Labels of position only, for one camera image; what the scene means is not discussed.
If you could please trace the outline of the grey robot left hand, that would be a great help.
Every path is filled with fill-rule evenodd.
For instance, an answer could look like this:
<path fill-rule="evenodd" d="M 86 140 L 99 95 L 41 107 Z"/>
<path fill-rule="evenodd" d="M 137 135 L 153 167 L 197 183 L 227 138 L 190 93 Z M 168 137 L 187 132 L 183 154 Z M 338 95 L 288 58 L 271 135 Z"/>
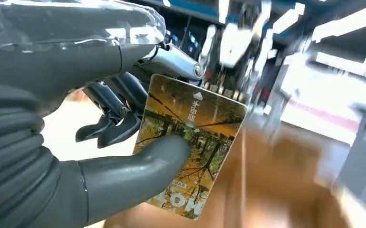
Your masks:
<path fill-rule="evenodd" d="M 60 161 L 41 133 L 82 89 L 104 114 L 76 139 L 119 143 L 141 125 L 153 74 L 201 81 L 166 31 L 156 10 L 122 0 L 0 0 L 0 228 L 82 228 L 172 182 L 190 152 L 182 136 L 135 155 Z"/>

